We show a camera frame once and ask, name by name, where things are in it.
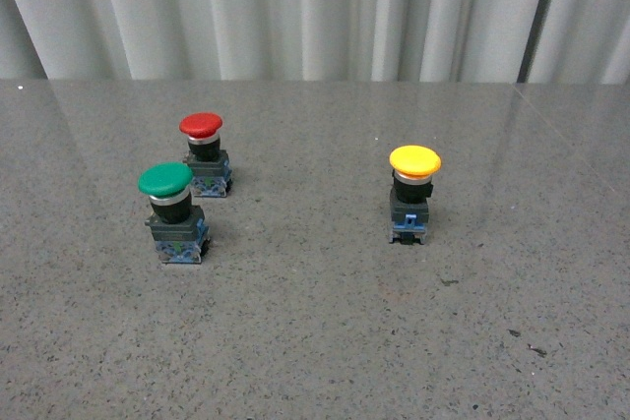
gray countertop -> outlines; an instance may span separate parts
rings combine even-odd
[[[0,110],[2,418],[628,418],[628,87],[4,81]],[[164,266],[137,180],[202,110],[233,191]],[[409,143],[443,161],[424,246],[387,238]]]

yellow push button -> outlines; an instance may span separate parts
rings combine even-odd
[[[418,145],[407,145],[392,151],[390,164],[401,174],[413,179],[422,179],[437,172],[442,166],[442,160],[434,150]]]

red push button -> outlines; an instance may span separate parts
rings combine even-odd
[[[193,113],[179,122],[179,130],[189,137],[203,139],[215,134],[222,124],[216,113]]]

